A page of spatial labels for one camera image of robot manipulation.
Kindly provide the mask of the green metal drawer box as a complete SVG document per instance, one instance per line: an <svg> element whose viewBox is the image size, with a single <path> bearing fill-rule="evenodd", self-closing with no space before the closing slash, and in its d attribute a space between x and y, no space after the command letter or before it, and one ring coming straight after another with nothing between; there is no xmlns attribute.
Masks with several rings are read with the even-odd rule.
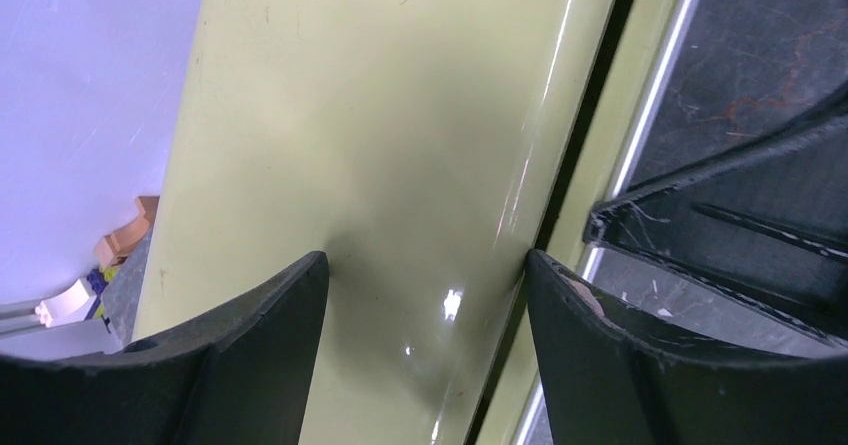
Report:
<svg viewBox="0 0 848 445"><path fill-rule="evenodd" d="M202 0L134 334L311 250L301 440L463 444L621 0Z"/></svg>

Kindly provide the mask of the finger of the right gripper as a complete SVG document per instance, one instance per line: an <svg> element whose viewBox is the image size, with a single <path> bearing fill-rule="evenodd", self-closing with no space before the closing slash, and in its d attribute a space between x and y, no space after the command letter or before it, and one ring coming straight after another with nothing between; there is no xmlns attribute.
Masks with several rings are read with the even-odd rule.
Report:
<svg viewBox="0 0 848 445"><path fill-rule="evenodd" d="M847 89L596 204L584 241L826 344L847 339Z"/></svg>

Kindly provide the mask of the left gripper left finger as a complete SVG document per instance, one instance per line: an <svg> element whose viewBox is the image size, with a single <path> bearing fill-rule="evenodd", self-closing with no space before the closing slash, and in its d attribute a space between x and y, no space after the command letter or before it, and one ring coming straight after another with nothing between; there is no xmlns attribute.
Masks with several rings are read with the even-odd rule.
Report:
<svg viewBox="0 0 848 445"><path fill-rule="evenodd" d="M312 251L264 283L128 345L1 360L5 444L295 444L329 288Z"/></svg>

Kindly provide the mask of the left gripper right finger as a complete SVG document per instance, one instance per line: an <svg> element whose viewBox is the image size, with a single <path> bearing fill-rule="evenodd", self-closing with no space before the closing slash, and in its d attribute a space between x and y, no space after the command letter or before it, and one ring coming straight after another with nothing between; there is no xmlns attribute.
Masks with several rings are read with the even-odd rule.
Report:
<svg viewBox="0 0 848 445"><path fill-rule="evenodd" d="M843 444L847 359L738 346L664 321L543 251L527 310L557 444Z"/></svg>

